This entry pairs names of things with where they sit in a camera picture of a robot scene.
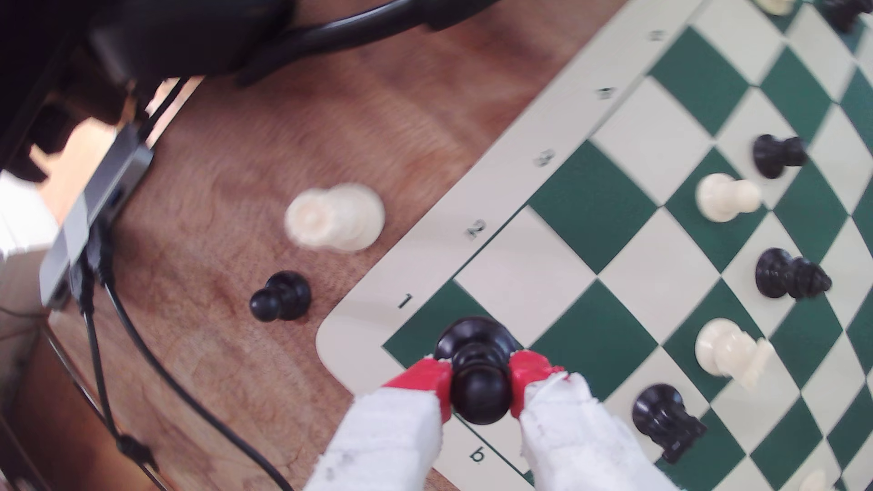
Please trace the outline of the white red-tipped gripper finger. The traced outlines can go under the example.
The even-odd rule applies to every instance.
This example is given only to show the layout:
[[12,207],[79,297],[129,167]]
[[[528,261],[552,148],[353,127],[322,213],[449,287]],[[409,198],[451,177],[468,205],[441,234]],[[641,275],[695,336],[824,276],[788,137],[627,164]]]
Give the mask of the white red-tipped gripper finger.
[[679,490],[577,372],[530,350],[509,361],[511,414],[537,490]]
[[452,364],[423,358],[357,396],[305,490],[423,490],[451,417]]

